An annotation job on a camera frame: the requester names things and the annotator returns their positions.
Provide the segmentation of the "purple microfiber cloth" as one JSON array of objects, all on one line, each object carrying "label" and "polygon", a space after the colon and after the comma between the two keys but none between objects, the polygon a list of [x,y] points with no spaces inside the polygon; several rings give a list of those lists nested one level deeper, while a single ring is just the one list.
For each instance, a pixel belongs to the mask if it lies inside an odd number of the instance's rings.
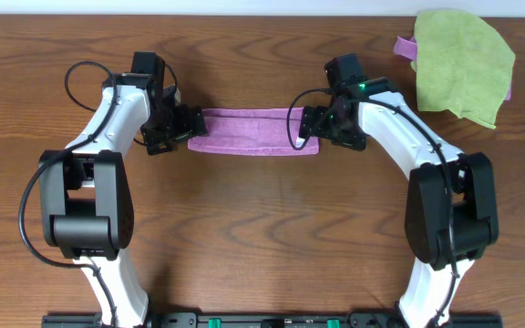
[{"label": "purple microfiber cloth", "polygon": [[207,134],[191,138],[188,149],[211,154],[284,157],[315,155],[319,140],[312,137],[302,150],[289,139],[299,131],[301,108],[227,109],[202,111]]}]

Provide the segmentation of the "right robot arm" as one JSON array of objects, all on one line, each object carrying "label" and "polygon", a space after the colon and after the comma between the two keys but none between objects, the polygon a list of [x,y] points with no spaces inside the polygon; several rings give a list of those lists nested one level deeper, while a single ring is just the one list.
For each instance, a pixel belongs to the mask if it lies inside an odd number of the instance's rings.
[{"label": "right robot arm", "polygon": [[354,54],[324,66],[326,107],[305,107],[295,150],[311,138],[362,151],[374,139],[408,180],[405,234],[415,261],[392,311],[350,312],[325,327],[500,327],[497,314],[452,314],[460,282],[499,237],[494,173],[489,158],[447,143],[407,105],[385,77],[368,78]]}]

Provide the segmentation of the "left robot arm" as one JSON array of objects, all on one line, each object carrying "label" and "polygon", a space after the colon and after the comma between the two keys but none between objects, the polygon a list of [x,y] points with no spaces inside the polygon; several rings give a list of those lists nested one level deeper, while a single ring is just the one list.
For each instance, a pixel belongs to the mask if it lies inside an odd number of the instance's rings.
[{"label": "left robot arm", "polygon": [[164,85],[173,70],[154,52],[137,52],[131,69],[109,72],[102,99],[83,131],[62,150],[46,150],[27,188],[40,189],[46,243],[65,257],[51,266],[81,270],[97,297],[96,314],[49,314],[45,327],[146,327],[149,296],[128,249],[134,207],[124,159],[141,135],[149,155],[170,152],[207,133],[198,107],[180,103]]}]

